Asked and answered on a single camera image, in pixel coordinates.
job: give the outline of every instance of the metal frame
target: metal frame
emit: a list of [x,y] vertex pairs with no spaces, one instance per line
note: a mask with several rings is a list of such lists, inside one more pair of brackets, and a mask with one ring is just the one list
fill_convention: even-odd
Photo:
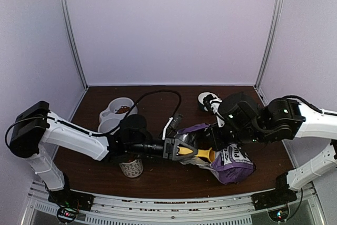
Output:
[[265,47],[265,50],[264,50],[259,74],[257,76],[257,80],[256,80],[256,83],[255,83],[255,88],[257,90],[260,89],[262,78],[264,76],[264,73],[265,73],[265,70],[266,70],[266,67],[267,67],[267,63],[268,63],[268,60],[269,60],[269,57],[270,57],[270,54],[271,54],[271,50],[272,50],[275,35],[276,35],[276,28],[277,28],[277,25],[279,23],[279,19],[280,19],[280,15],[281,15],[282,5],[283,5],[283,0],[275,0],[274,12],[273,12],[273,16],[272,16],[272,23],[271,23],[270,30],[269,30],[267,44],[266,44],[266,47]]
[[76,47],[76,43],[75,43],[74,33],[73,33],[72,25],[71,25],[71,22],[70,22],[70,15],[69,15],[69,10],[68,10],[67,0],[61,0],[61,6],[62,6],[64,22],[65,22],[65,26],[66,26],[66,30],[67,30],[67,35],[68,35],[68,41],[69,41],[69,45],[70,45],[70,48],[71,48],[71,51],[72,51],[72,56],[73,56],[73,59],[74,59],[74,62],[75,62],[75,66],[76,66],[77,72],[80,76],[83,88],[87,89],[88,84],[86,82],[85,75],[84,75],[84,72],[83,72],[83,68],[82,68],[82,65],[81,65],[81,61],[80,61],[80,58],[78,56],[78,51],[77,51],[77,47]]
[[[315,188],[303,188],[303,199],[309,200],[316,225],[325,225],[325,219]],[[251,194],[237,194],[217,198],[196,199],[136,199],[101,194],[95,196],[92,210],[81,211],[76,221],[84,224],[132,225],[250,225],[251,215],[266,210],[254,210]],[[48,202],[43,183],[34,181],[28,194],[30,201],[22,225],[31,224],[35,210],[56,214],[57,205]]]

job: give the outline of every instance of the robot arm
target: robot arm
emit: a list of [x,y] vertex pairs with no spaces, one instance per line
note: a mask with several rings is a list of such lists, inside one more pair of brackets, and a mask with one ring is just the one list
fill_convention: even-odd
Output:
[[[310,181],[322,176],[337,166],[337,113],[320,110],[307,101],[295,96],[271,101],[261,108],[245,94],[233,94],[221,101],[217,109],[208,106],[217,117],[224,119],[230,126],[229,138],[242,143],[274,142],[283,139],[293,140],[302,137],[332,139],[317,156],[306,164],[284,173],[276,178],[275,190],[252,195],[255,209],[264,209],[296,200],[295,191],[299,191]],[[209,95],[204,105],[212,104],[218,98]]]
[[[44,143],[56,144],[88,155],[98,161],[124,162],[130,155],[179,160],[197,154],[197,150],[174,138],[154,139],[146,130],[146,120],[141,115],[131,115],[121,121],[114,134],[96,133],[65,121],[49,110],[47,102],[40,101],[22,114],[14,125],[9,148],[16,156],[24,158],[35,174],[45,182],[54,202],[64,204],[74,199],[69,181],[44,149]],[[170,118],[174,129],[181,115]],[[188,155],[177,155],[178,146],[193,150]]]

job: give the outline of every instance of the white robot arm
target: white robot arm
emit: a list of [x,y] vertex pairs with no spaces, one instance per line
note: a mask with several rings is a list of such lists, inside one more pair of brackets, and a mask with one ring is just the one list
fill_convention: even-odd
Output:
[[[213,103],[219,101],[220,104],[214,107]],[[230,125],[229,130],[225,130],[231,133],[227,138],[242,143],[268,143],[310,136],[331,139],[331,143],[306,164],[280,175],[275,190],[254,194],[252,199],[257,210],[296,200],[295,191],[337,167],[337,112],[318,109],[298,96],[275,99],[262,109],[242,93],[223,101],[213,93],[204,93],[199,103],[216,115],[218,123],[220,118]]]
[[46,128],[38,144],[39,152],[25,160],[50,191],[59,191],[64,188],[63,173],[56,167],[43,144],[56,144],[100,161],[108,154],[108,140],[105,136],[95,137],[94,135],[98,133],[67,122],[53,112],[48,112],[47,117],[49,127]]

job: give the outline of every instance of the yellow object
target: yellow object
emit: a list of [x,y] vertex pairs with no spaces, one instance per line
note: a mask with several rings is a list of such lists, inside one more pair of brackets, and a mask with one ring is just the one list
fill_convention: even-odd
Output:
[[[185,147],[178,147],[179,148],[179,155],[188,155],[192,153],[192,150]],[[215,152],[210,148],[209,150],[198,150],[198,154],[195,155],[199,158],[207,158],[210,162],[215,160]]]

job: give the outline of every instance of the small white cup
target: small white cup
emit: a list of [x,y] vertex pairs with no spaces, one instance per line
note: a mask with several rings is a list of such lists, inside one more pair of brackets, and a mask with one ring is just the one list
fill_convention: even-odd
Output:
[[144,170],[142,159],[136,159],[130,163],[120,163],[120,167],[128,178],[138,177]]

